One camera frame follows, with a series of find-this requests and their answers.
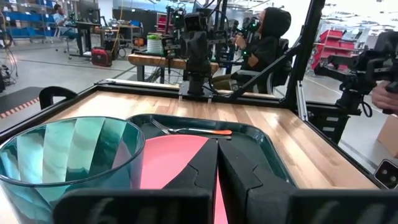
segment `pink plate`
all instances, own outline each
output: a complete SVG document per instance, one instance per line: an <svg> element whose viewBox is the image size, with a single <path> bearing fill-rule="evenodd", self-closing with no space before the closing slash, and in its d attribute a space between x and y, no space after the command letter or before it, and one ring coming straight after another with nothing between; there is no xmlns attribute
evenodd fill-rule
<svg viewBox="0 0 398 224"><path fill-rule="evenodd" d="M208 138L174 134L148 139L144 148L141 189L161 189L176 177ZM215 224L228 223L217 178Z"/></svg>

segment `wooden table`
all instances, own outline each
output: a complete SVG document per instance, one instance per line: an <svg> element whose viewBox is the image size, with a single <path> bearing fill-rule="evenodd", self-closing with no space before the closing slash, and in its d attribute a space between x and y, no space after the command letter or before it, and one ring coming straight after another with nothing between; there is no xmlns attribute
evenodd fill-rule
<svg viewBox="0 0 398 224"><path fill-rule="evenodd" d="M118 81L178 88L175 85ZM110 116L126 119L133 115L146 113L253 125L270 137L295 183L302 189L377 188L290 110L224 103L208 104L155 96L97 91L56 114L48 122L77 116ZM17 223L1 189L0 223Z"/></svg>
<svg viewBox="0 0 398 224"><path fill-rule="evenodd" d="M164 68L169 66L169 61L165 57L160 56L151 56L151 55L140 55L140 54L131 54L128 57L128 60L131 64L137 65L137 80L140 82L144 82L145 80L145 66L154 66L160 67L162 69L160 82L164 83ZM171 68L177 69L186 69L186 63L184 60L176 58L170 62ZM218 70L218 64L211 62L211 72L215 73Z"/></svg>

